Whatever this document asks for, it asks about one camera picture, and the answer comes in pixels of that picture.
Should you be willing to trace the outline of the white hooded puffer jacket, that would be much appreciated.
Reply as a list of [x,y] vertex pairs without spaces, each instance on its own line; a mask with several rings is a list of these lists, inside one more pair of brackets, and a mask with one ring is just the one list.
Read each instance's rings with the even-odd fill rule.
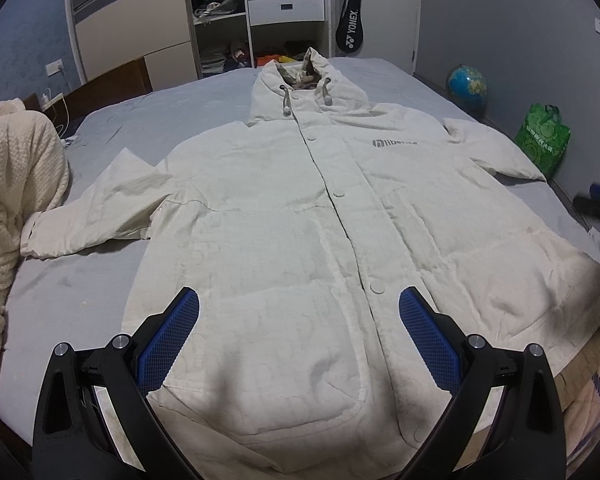
[[149,402],[211,479],[379,479],[449,402],[399,316],[415,287],[466,333],[562,370],[600,327],[600,263],[503,184],[506,136],[366,93],[309,51],[270,63],[250,117],[157,165],[120,153],[24,228],[30,257],[147,248],[122,326],[189,287],[200,318]]

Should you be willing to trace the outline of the light blue bed sheet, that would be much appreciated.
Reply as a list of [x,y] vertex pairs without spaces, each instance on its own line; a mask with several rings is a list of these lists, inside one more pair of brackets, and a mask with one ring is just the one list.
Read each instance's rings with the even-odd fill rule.
[[[450,101],[383,60],[335,61],[367,92],[373,102],[399,103],[438,119],[468,118]],[[122,148],[148,162],[158,162],[180,142],[233,120],[247,119],[250,91],[257,71],[184,84],[121,104],[86,118],[78,140],[68,148],[73,170],[70,200],[80,195]],[[584,241],[584,228],[566,213],[548,186],[507,183],[552,229],[573,243]],[[56,342],[68,339],[78,349],[100,346],[120,328],[132,278],[146,242],[110,242],[79,255],[55,260],[30,260],[20,266],[7,300],[7,328],[0,364],[0,417],[7,429],[29,441],[33,434],[47,361]],[[566,408],[600,364],[600,323],[595,335],[557,375],[560,402]]]

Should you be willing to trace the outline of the cream knitted blanket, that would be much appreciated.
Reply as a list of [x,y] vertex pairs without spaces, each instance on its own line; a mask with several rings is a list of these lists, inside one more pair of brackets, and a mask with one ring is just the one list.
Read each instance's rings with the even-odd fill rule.
[[0,354],[5,302],[20,259],[20,235],[32,214],[57,207],[70,181],[53,123],[20,99],[0,102]]

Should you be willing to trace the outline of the green shopping bag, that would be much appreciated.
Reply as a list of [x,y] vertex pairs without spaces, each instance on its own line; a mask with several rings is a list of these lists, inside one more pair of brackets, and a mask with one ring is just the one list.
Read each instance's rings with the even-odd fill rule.
[[557,106],[532,104],[515,136],[515,144],[544,177],[554,177],[567,151],[571,130]]

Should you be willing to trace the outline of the blue world globe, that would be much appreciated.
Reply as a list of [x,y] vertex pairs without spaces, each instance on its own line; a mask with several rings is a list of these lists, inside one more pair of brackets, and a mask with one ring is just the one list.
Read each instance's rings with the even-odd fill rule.
[[484,110],[489,87],[486,77],[475,67],[460,64],[450,70],[445,81],[446,90],[468,110]]

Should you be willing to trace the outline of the brown wooden headboard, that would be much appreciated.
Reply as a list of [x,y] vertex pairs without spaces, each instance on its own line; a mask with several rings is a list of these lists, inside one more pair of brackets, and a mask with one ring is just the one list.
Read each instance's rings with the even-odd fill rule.
[[31,94],[23,99],[23,103],[27,110],[41,112],[59,125],[63,120],[72,122],[95,110],[144,96],[151,91],[145,59],[137,58],[82,84],[55,102],[43,105],[36,94]]

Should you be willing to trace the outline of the orange yellow toy blocks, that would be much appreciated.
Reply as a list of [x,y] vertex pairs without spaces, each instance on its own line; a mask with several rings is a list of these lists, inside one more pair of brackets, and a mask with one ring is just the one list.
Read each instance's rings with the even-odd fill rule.
[[294,63],[296,60],[294,58],[290,58],[287,55],[283,54],[266,54],[259,55],[256,57],[256,62],[258,67],[263,67],[268,63],[277,62],[277,63]]

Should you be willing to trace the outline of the black Yonex racket bag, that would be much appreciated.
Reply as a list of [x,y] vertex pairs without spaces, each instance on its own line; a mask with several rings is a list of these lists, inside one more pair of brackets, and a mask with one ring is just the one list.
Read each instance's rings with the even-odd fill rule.
[[353,54],[362,48],[362,0],[343,0],[336,29],[336,44],[344,54]]

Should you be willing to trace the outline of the beige wardrobe sliding door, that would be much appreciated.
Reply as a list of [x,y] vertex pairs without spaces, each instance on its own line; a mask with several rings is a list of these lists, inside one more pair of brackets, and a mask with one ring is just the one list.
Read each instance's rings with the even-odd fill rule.
[[155,90],[199,77],[190,0],[66,0],[66,11],[84,84],[136,60]]

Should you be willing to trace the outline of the open wardrobe shelf unit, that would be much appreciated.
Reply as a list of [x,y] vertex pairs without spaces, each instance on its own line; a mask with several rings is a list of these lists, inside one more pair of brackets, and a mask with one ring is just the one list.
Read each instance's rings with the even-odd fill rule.
[[251,26],[247,0],[190,0],[193,5],[194,45],[199,76],[207,78],[238,68],[256,68],[256,57],[283,54],[302,60],[313,48],[329,58],[334,54],[334,30],[325,0],[322,22]]

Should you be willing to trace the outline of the white room door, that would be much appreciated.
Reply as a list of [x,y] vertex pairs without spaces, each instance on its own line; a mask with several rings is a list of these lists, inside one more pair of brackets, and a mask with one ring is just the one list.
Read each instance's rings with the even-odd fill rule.
[[[363,42],[356,58],[381,58],[405,73],[415,70],[422,0],[362,0]],[[330,28],[336,29],[343,0],[329,0]]]

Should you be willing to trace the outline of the white wall socket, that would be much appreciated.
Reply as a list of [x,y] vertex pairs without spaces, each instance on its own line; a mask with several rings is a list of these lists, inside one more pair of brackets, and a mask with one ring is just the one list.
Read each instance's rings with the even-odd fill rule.
[[51,77],[55,74],[61,73],[64,70],[64,63],[62,59],[56,60],[54,62],[50,62],[45,65],[46,75]]

